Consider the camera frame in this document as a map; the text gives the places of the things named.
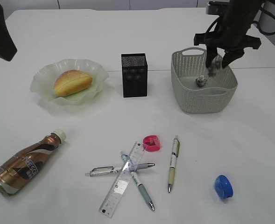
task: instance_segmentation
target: beige pen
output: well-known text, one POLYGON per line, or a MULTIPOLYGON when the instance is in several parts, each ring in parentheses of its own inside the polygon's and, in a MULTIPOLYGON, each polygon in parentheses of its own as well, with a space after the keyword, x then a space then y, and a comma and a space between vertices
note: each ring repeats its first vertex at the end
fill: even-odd
POLYGON ((173 149, 171 152, 170 166, 169 166, 169 181, 168 181, 168 191, 171 192, 171 189, 175 182, 176 175, 176 159, 179 155, 180 151, 180 142, 178 140, 178 136, 176 135, 174 138, 173 149))

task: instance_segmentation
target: basket handle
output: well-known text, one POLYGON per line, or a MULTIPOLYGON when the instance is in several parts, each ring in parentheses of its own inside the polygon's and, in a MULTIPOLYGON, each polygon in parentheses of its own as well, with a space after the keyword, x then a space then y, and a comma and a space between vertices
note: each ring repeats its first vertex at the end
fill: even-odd
POLYGON ((188 51, 188 50, 199 50, 199 51, 202 51, 202 52, 203 52, 202 54, 205 54, 205 53, 207 52, 205 49, 197 48, 197 47, 192 47, 192 48, 186 48, 186 49, 177 51, 177 53, 181 53, 183 56, 188 56, 188 55, 184 55, 184 54, 183 54, 183 52, 188 51))

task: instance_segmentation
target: blue pencil sharpener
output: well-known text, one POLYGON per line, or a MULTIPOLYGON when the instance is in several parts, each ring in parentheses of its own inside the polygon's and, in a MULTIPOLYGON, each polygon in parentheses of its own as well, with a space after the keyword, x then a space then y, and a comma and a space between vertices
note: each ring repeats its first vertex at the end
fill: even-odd
POLYGON ((214 183, 214 189, 221 199, 233 196, 233 188, 226 176, 219 175, 214 183))

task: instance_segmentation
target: white pen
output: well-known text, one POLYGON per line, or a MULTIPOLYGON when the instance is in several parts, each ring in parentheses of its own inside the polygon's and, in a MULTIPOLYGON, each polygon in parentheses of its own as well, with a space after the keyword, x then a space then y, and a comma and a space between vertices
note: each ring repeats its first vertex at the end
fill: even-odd
POLYGON ((176 135, 174 138, 173 149, 171 152, 170 166, 169 166, 169 181, 168 181, 168 191, 171 192, 171 189, 175 182, 176 175, 176 159, 179 155, 180 151, 180 142, 178 140, 178 136, 176 135))
MULTIPOLYGON (((147 163, 140 163, 137 165, 138 169, 147 169, 150 167, 155 166, 154 163, 147 162, 147 163)), ((114 166, 107 166, 107 167, 97 167, 92 169, 91 172, 85 173, 85 176, 100 176, 100 175, 106 175, 106 174, 116 174, 120 172, 122 167, 114 167, 114 166)))

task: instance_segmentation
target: bottle cap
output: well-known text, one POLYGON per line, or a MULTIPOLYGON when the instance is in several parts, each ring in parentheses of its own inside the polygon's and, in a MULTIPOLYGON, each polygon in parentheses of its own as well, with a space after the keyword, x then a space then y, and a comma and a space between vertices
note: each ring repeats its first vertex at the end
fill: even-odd
POLYGON ((233 196, 233 188, 226 176, 220 175, 216 178, 214 189, 221 199, 226 199, 233 196))
POLYGON ((66 133, 63 132, 63 130, 61 130, 61 129, 56 129, 56 130, 53 131, 52 133, 56 134, 56 135, 59 137, 59 139, 61 140, 61 143, 62 143, 63 141, 65 141, 66 138, 67 138, 66 133))
POLYGON ((143 147, 148 152, 154 152, 160 149, 160 141, 157 135, 150 135, 143 139, 143 147))

